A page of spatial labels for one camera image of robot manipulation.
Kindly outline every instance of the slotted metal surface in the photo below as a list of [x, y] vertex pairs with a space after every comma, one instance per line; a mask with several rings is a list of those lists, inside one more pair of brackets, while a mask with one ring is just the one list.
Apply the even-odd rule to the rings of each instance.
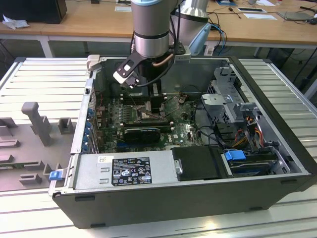
[[[42, 59], [37, 58], [28, 60], [42, 62]], [[43, 59], [43, 61], [53, 60], [58, 61], [57, 59]], [[250, 66], [267, 65], [261, 60], [248, 60], [244, 63]], [[33, 79], [34, 77], [24, 77], [25, 81], [22, 82], [84, 80], [79, 76], [74, 76], [74, 78], [73, 76], [71, 78], [68, 76], [47, 76], [45, 77], [45, 81], [42, 81], [39, 77], [35, 77], [35, 79]], [[253, 78], [257, 79], [257, 82], [260, 80], [282, 81], [277, 75], [257, 75], [253, 76]], [[265, 94], [274, 105], [303, 104], [302, 100], [291, 90], [283, 92], [265, 91]], [[77, 94], [58, 95], [54, 97], [54, 101], [76, 103], [81, 101], [81, 97], [82, 95]], [[251, 101], [252, 98], [250, 95], [247, 94], [247, 97]], [[9, 96], [1, 98], [6, 98], [7, 102], [10, 99]], [[13, 104], [23, 103], [24, 98], [43, 103], [52, 101], [51, 98], [43, 95], [11, 96], [11, 98], [14, 98], [12, 100]], [[302, 128], [297, 127], [302, 126], [303, 121], [307, 122], [306, 124], [310, 126], [306, 128], [315, 128], [316, 116], [310, 110], [281, 111], [280, 114], [288, 123], [293, 123], [292, 126], [296, 127], [294, 129], [301, 130]], [[308, 150], [310, 148], [311, 150], [317, 148], [317, 136], [301, 137], [300, 140]], [[26, 194], [10, 194], [0, 193], [0, 235], [6, 238], [55, 237], [57, 234], [63, 234], [65, 237], [86, 238], [315, 238], [317, 236], [317, 185], [310, 187], [304, 192], [295, 192], [287, 195], [266, 211], [224, 214], [88, 230], [80, 230], [74, 227], [71, 220], [48, 196], [46, 190], [37, 190], [34, 192], [29, 190]]]
[[[241, 63], [310, 155], [317, 160], [316, 108], [298, 92], [273, 64], [252, 59], [241, 60]], [[253, 102], [248, 90], [244, 86], [241, 89], [249, 102]]]
[[77, 122], [87, 72], [86, 58], [27, 58], [16, 63], [11, 76], [0, 84], [0, 117], [16, 124], [30, 123], [21, 112], [24, 102], [38, 102], [49, 122], [71, 118]]
[[0, 204], [4, 204], [0, 207], [0, 235], [6, 238], [56, 234], [86, 238], [315, 238], [316, 200], [314, 185], [304, 192], [287, 195], [266, 211], [80, 230], [43, 191], [0, 196]]

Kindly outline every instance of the red wire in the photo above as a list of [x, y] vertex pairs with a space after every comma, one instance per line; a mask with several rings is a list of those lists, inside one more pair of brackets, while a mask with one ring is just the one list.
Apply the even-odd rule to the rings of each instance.
[[237, 135], [238, 135], [239, 132], [242, 132], [242, 131], [243, 131], [242, 129], [237, 131], [236, 135], [234, 136], [234, 141], [237, 141]]

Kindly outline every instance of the gray foam insert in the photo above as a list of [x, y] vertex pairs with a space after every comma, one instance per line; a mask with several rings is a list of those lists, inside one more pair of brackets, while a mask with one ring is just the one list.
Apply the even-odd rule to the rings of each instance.
[[[44, 146], [38, 135], [35, 135], [30, 124], [18, 125], [10, 128], [13, 136], [1, 137], [3, 140], [17, 139], [20, 146], [17, 148], [0, 148], [0, 155], [12, 155], [14, 157], [11, 163], [25, 163], [42, 161], [49, 164], [53, 169], [57, 164], [62, 168], [68, 166], [70, 158], [70, 149], [73, 141], [73, 134], [61, 135], [57, 123], [51, 123], [52, 130], [50, 136], [52, 142], [50, 146]], [[49, 181], [43, 175], [44, 169], [28, 171], [21, 169], [4, 169], [0, 167], [0, 191], [14, 191], [23, 189], [48, 188]], [[20, 175], [37, 173], [42, 179], [40, 184], [23, 185], [19, 182]]]

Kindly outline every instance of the power supply label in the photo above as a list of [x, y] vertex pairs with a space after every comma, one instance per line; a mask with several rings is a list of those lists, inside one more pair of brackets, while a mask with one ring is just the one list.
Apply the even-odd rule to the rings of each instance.
[[150, 158], [113, 159], [111, 183], [113, 186], [152, 183]]

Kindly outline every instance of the wire bundle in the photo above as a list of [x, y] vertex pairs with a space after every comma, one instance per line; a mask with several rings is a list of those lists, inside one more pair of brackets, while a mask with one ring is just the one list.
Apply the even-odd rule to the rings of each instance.
[[211, 22], [211, 27], [217, 29], [219, 34], [220, 34], [219, 42], [218, 42], [218, 44], [217, 44], [217, 46], [215, 47], [214, 50], [216, 50], [220, 46], [220, 43], [222, 42], [221, 50], [218, 53], [218, 55], [221, 55], [221, 53], [222, 53], [222, 51], [225, 48], [225, 45], [227, 43], [227, 33], [221, 29], [221, 25], [220, 25], [218, 14], [215, 13], [215, 12], [209, 12], [208, 15], [210, 15], [210, 14], [215, 14], [216, 17], [217, 17], [217, 22], [218, 22], [217, 24], [218, 25], [214, 24], [210, 17], [209, 17], [209, 20]]

